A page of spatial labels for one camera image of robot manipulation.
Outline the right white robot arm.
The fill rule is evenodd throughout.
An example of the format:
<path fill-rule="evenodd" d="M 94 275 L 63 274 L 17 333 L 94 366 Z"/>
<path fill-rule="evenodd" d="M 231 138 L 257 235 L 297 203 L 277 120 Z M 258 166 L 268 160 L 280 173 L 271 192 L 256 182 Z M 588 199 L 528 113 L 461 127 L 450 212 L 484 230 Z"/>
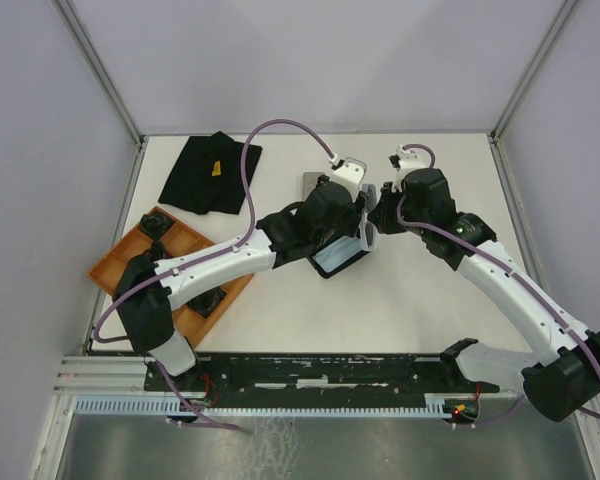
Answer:
<path fill-rule="evenodd" d="M 443 386 L 461 391 L 487 382 L 520 394 L 555 422 L 576 411 L 600 419 L 600 330 L 543 291 L 484 220 L 457 210 L 441 170 L 399 169 L 382 187 L 370 220 L 381 234 L 417 235 L 430 254 L 477 287 L 530 348 L 523 353 L 471 341 L 440 364 Z"/>

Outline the lavender sunglasses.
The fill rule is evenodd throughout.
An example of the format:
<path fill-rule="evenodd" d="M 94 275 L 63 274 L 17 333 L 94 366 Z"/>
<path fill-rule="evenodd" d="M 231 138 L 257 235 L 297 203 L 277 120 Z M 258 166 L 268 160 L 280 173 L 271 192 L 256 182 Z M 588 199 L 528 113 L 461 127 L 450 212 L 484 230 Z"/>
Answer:
<path fill-rule="evenodd" d="M 370 214 L 378 203 L 377 189 L 372 184 L 362 184 L 361 192 L 365 194 L 365 205 L 359 225 L 360 246 L 364 252 L 373 252 L 376 248 L 377 228 L 370 221 Z"/>

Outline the blue cloth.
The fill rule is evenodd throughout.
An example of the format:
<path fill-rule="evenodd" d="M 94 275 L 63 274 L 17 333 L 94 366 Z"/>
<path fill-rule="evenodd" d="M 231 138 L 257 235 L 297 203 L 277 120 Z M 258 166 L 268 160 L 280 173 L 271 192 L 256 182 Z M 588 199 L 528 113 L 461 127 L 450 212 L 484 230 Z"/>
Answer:
<path fill-rule="evenodd" d="M 344 236 L 319 251 L 312 259 L 325 273 L 332 273 L 360 251 L 358 238 Z"/>

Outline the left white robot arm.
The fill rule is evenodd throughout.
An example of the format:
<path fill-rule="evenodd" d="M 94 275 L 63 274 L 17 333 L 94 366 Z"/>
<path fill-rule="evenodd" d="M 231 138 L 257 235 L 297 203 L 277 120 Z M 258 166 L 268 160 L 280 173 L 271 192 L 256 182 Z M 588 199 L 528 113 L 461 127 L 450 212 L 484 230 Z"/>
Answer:
<path fill-rule="evenodd" d="M 153 357 L 178 389 L 192 389 L 201 366 L 193 345 L 175 327 L 174 311 L 235 279 L 300 260 L 335 272 L 373 250 L 366 216 L 376 202 L 369 184 L 352 195 L 323 178 L 305 200 L 267 215 L 242 237 L 181 257 L 133 257 L 116 287 L 114 308 L 134 352 Z"/>

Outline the black rectangular case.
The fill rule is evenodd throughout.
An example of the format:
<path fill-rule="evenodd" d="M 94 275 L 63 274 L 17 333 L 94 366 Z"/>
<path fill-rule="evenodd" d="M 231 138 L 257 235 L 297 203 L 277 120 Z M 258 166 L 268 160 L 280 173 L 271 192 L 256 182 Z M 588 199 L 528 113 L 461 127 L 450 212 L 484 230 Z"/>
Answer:
<path fill-rule="evenodd" d="M 310 256 L 308 261 L 323 279 L 329 279 L 368 254 L 359 238 L 343 236 Z"/>

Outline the grey glasses case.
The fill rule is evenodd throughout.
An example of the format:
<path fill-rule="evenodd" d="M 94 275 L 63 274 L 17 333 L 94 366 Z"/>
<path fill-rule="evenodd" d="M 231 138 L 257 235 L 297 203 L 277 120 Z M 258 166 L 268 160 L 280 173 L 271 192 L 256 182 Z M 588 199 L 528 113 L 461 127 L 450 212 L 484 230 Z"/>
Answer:
<path fill-rule="evenodd" d="M 304 172 L 301 178 L 301 199 L 306 201 L 323 180 L 329 180 L 329 176 L 324 172 Z"/>

